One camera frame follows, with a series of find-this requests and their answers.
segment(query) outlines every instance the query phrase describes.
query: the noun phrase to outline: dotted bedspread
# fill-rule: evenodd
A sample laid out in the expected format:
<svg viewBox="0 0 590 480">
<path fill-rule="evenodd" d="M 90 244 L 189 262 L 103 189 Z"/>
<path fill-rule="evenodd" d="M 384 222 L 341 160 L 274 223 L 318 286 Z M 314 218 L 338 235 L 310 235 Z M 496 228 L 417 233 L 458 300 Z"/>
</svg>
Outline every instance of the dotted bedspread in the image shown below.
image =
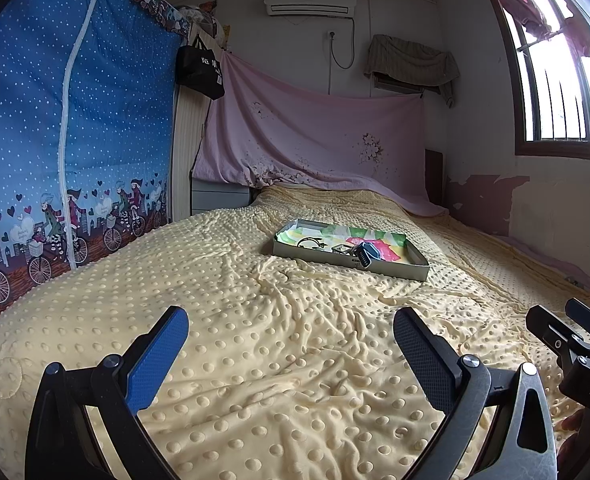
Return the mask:
<svg viewBox="0 0 590 480">
<path fill-rule="evenodd" d="M 431 264 L 426 282 L 270 255 L 302 218 L 405 233 Z M 486 365 L 540 370 L 553 421 L 574 411 L 560 371 L 524 327 L 534 303 L 561 312 L 590 294 L 449 218 L 411 218 L 367 191 L 272 186 L 244 209 L 166 226 L 35 288 L 0 315 L 0 466 L 23 478 L 26 432 L 44 367 L 124 352 L 171 304 L 190 333 L 153 404 L 139 413 L 182 479 L 395 480 L 443 415 L 393 339 L 412 306 L 433 332 Z M 454 478 L 475 462 L 491 413 Z M 90 410 L 117 478 L 128 478 Z"/>
</svg>

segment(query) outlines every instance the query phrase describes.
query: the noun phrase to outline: power cord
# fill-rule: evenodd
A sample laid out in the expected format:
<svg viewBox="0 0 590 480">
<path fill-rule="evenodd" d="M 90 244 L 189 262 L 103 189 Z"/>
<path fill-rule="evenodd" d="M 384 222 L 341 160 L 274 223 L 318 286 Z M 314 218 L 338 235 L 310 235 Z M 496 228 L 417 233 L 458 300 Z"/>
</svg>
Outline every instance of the power cord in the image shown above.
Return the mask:
<svg viewBox="0 0 590 480">
<path fill-rule="evenodd" d="M 342 68 L 343 70 L 348 70 L 350 67 L 353 66 L 353 63 L 355 62 L 355 20 L 351 18 L 351 21 L 353 22 L 353 27 L 352 27 L 352 31 L 351 31 L 351 63 L 350 63 L 350 65 L 342 66 L 339 64 L 339 62 L 335 58 L 335 53 L 333 52 L 333 41 L 335 40 L 335 33 L 331 32 L 331 56 L 333 57 L 333 61 L 337 64 L 337 66 L 339 68 Z"/>
</svg>

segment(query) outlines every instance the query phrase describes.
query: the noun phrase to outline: bag handle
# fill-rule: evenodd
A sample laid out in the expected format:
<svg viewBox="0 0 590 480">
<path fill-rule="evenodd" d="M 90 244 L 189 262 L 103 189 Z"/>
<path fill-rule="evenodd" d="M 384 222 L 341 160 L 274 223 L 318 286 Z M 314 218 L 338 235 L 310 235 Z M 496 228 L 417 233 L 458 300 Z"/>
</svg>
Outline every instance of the bag handle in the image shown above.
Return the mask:
<svg viewBox="0 0 590 480">
<path fill-rule="evenodd" d="M 192 46 L 198 46 L 198 48 L 200 48 L 201 50 L 208 50 L 208 48 L 206 48 L 206 45 L 204 44 L 204 42 L 201 40 L 199 32 L 195 36 Z"/>
</svg>

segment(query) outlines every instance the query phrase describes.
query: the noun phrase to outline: hand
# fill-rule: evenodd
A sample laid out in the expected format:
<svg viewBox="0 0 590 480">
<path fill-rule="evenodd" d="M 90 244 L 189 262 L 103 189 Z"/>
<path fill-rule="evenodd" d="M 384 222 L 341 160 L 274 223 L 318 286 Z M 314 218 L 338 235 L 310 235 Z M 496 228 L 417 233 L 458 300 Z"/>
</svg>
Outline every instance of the hand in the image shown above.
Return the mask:
<svg viewBox="0 0 590 480">
<path fill-rule="evenodd" d="M 566 441 L 562 444 L 559 448 L 559 453 L 557 453 L 557 468 L 561 468 L 564 464 L 565 460 L 572 454 L 574 442 L 577 439 L 577 431 L 582 426 L 582 421 L 584 420 L 584 408 L 581 408 L 574 412 L 571 416 L 567 416 L 561 423 L 561 429 L 564 431 L 574 431 L 571 436 L 569 436 Z"/>
</svg>

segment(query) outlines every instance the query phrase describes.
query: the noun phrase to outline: blue wardrobe cover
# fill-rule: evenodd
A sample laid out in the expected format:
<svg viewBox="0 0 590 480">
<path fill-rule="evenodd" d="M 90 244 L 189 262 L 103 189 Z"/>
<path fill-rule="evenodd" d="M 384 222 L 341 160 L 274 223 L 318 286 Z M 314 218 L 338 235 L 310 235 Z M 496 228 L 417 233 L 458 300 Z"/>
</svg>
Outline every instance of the blue wardrobe cover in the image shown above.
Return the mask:
<svg viewBox="0 0 590 480">
<path fill-rule="evenodd" d="M 180 41 L 132 0 L 0 14 L 0 308 L 166 223 Z"/>
</svg>

